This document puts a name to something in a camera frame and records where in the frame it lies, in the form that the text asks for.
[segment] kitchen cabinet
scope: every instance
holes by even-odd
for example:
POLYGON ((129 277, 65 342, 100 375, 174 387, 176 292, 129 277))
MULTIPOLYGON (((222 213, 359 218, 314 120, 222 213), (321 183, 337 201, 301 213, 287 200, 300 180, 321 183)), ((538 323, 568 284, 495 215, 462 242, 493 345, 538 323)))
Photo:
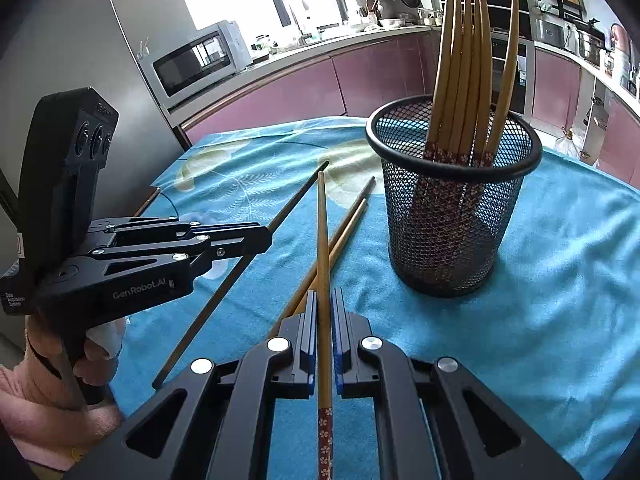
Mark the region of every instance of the kitchen cabinet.
POLYGON ((428 34, 416 34, 416 36, 418 50, 420 51, 424 93, 433 94, 433 89, 436 86, 438 54, 440 53, 440 33, 432 30, 428 34))
POLYGON ((422 50, 411 34, 332 56, 347 115, 369 117, 388 102, 424 94, 422 50))
POLYGON ((616 99, 611 100, 599 168, 640 188, 640 123, 616 99))
POLYGON ((215 111, 186 135, 196 143, 209 134, 344 113, 334 66, 324 59, 258 87, 215 111))
POLYGON ((433 93, 439 41, 439 33, 403 34, 293 66, 287 75, 257 81, 239 98, 214 105, 186 135, 195 143, 213 133, 315 117, 369 117, 388 102, 433 93))
POLYGON ((574 124, 580 93, 580 66, 536 49, 536 82, 532 117, 558 128, 574 124))

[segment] metal screw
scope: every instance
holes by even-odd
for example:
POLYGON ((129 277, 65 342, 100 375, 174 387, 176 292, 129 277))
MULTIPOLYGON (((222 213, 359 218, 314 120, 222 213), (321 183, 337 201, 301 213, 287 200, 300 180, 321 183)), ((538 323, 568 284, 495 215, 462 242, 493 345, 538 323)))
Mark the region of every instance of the metal screw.
POLYGON ((289 341, 284 339, 283 337, 273 337, 269 339, 267 348, 272 352, 282 352, 283 350, 289 348, 289 341))
POLYGON ((360 344, 367 350, 377 350, 382 346, 382 339, 370 335, 369 337, 364 338, 360 344))
POLYGON ((212 368, 213 363, 205 358, 196 359, 191 363, 191 371, 195 374, 206 374, 212 368))
POLYGON ((443 357, 438 361, 438 368, 443 372, 452 373, 458 369, 458 362, 451 357, 443 357))

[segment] black wire mesh basket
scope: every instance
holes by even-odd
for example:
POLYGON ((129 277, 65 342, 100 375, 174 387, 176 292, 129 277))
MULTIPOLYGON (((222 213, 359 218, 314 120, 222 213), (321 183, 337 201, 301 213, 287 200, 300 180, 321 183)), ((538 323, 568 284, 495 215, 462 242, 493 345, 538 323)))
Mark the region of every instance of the black wire mesh basket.
MULTIPOLYGON (((367 121, 367 140, 382 158, 391 264, 410 287, 446 298, 476 290, 491 274, 522 179, 540 163, 542 146, 509 112, 492 166, 427 160, 431 99, 379 108, 367 121)), ((492 109, 487 135, 493 116, 492 109)))

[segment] bottle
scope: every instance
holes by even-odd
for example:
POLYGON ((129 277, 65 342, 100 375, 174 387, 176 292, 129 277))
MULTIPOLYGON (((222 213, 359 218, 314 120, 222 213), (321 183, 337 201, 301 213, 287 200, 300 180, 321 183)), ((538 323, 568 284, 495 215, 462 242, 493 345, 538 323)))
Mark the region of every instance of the bottle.
POLYGON ((570 158, 580 160, 580 152, 574 144, 574 133, 571 130, 564 131, 564 136, 556 140, 554 149, 556 152, 562 153, 570 158))

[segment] wooden chopstick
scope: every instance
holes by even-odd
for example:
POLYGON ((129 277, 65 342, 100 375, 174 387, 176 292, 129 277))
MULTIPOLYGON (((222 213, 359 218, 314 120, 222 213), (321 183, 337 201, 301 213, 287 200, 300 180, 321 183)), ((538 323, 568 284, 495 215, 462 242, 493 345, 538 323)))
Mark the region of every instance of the wooden chopstick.
POLYGON ((318 174, 318 478, 332 478, 334 419, 332 399, 329 240, 324 173, 318 174))
MULTIPOLYGON (((351 218, 354 216, 354 214, 358 210, 360 203, 371 192, 371 189, 373 188, 375 183, 376 183, 376 178, 372 176, 369 179, 369 181, 366 183, 365 187, 362 188, 360 193, 358 193, 356 200, 353 201, 353 204, 351 204, 351 207, 347 211, 346 215, 342 218, 340 225, 338 225, 334 234, 331 236, 331 239, 329 240, 329 251, 333 252, 335 245, 338 243, 338 241, 342 237, 342 233, 351 224, 351 218)), ((286 317, 293 316, 294 312, 296 312, 296 308, 300 303, 306 304, 306 292, 310 288, 314 288, 312 286, 312 283, 314 283, 314 279, 316 278, 317 274, 318 274, 318 262, 316 261, 308 270, 308 272, 306 273, 306 276, 302 279, 302 281, 300 282, 300 285, 298 286, 296 291, 293 293, 293 296, 289 300, 289 303, 286 304, 283 311, 280 313, 280 316, 278 317, 276 322, 273 324, 273 326, 269 330, 269 333, 267 334, 267 339, 278 335, 278 330, 280 329, 280 323, 282 322, 282 320, 285 319, 286 317)))
POLYGON ((449 63, 449 81, 447 82, 447 94, 438 134, 439 162, 450 162, 446 151, 449 149, 453 113, 456 108, 456 94, 458 93, 458 80, 460 79, 460 62, 462 58, 462 5, 460 0, 455 0, 453 15, 453 41, 451 44, 451 59, 449 63))
POLYGON ((480 68, 482 30, 480 25, 480 0, 474 0, 474 36, 473 52, 471 54, 471 72, 469 74, 469 89, 466 99, 465 123, 462 127, 460 148, 458 149, 458 163, 466 165, 469 161, 471 146, 474 143, 476 119, 478 118, 478 94, 480 89, 480 68))
MULTIPOLYGON (((289 199, 289 201, 284 205, 284 207, 267 226, 271 233, 274 233, 276 229, 280 227, 284 219, 289 215, 289 213, 291 213, 298 202, 300 202, 302 197, 311 188, 311 186, 313 186, 319 175, 328 165, 329 161, 324 161, 320 165, 320 167, 317 168, 313 172, 313 174, 306 180, 306 182, 300 187, 298 192, 289 199)), ((169 375, 169 372, 174 368, 175 364, 178 362, 178 359, 180 359, 182 354, 184 354, 184 351, 191 344, 191 341, 193 341, 193 338, 196 337, 197 333, 203 327, 207 319, 209 319, 209 316, 224 299, 229 290, 231 290, 231 287, 242 275, 244 270, 249 266, 254 258, 255 254, 243 256, 242 258, 240 258, 240 260, 238 260, 238 263, 235 264, 234 268, 231 269, 231 272, 229 272, 222 283, 220 283, 218 289, 213 293, 213 296, 209 299, 209 301, 207 301, 207 304, 196 316, 196 319, 193 320, 193 323, 191 323, 191 326, 187 329, 187 332, 184 333, 182 339, 180 339, 180 342, 175 346, 174 350, 171 352, 171 355, 169 355, 168 359, 156 375, 156 378, 151 383, 152 387, 155 390, 158 390, 162 387, 162 383, 169 375)))
MULTIPOLYGON (((340 239, 338 240, 338 243, 335 245, 333 249, 331 249, 331 252, 329 253, 329 272, 331 272, 331 270, 334 268, 335 263, 338 261, 338 258, 340 258, 340 255, 342 254, 342 250, 344 249, 344 246, 349 241, 349 238, 351 238, 351 234, 353 233, 356 226, 358 225, 358 222, 360 221, 360 217, 362 216, 366 208, 367 208, 367 199, 365 198, 361 200, 360 205, 356 210, 356 213, 353 215, 353 217, 351 217, 351 221, 349 222, 347 227, 344 229, 344 231, 340 234, 340 239)), ((316 290, 317 287, 318 287, 318 277, 316 276, 313 282, 311 283, 311 285, 309 286, 309 289, 316 290)), ((306 308, 306 296, 303 296, 303 298, 300 300, 300 303, 298 304, 298 306, 296 307, 292 315, 295 316, 296 314, 301 314, 302 312, 305 311, 305 308, 306 308)))
POLYGON ((509 106, 511 105, 511 94, 513 93, 513 82, 518 65, 518 42, 520 37, 520 20, 518 0, 511 0, 511 23, 509 27, 509 41, 507 43, 507 59, 504 62, 502 81, 500 83, 500 95, 498 104, 495 107, 494 124, 491 128, 489 140, 484 147, 484 158, 486 164, 493 162, 495 152, 498 149, 502 130, 507 119, 509 106))
POLYGON ((491 24, 486 0, 479 0, 481 25, 481 67, 480 90, 478 95, 478 120, 476 121, 476 142, 474 144, 474 163, 479 165, 486 143, 491 111, 491 93, 493 88, 494 63, 491 48, 491 24))
POLYGON ((431 105, 431 119, 427 132, 427 146, 425 152, 430 150, 438 141, 440 132, 440 121, 444 112, 444 103, 447 96, 447 85, 449 82, 449 65, 451 62, 451 29, 453 26, 453 0, 446 0, 444 7, 444 18, 442 22, 442 33, 440 36, 440 59, 438 60, 438 74, 433 94, 433 104, 431 105))
POLYGON ((465 0, 465 19, 462 36, 462 55, 460 58, 460 79, 458 81, 458 92, 456 93, 456 106, 451 126, 451 136, 449 139, 449 153, 452 155, 452 163, 456 163, 460 150, 460 140, 462 138, 462 128, 465 121, 465 111, 468 106, 468 90, 471 67, 471 53, 473 30, 471 15, 473 12, 471 0, 465 0))

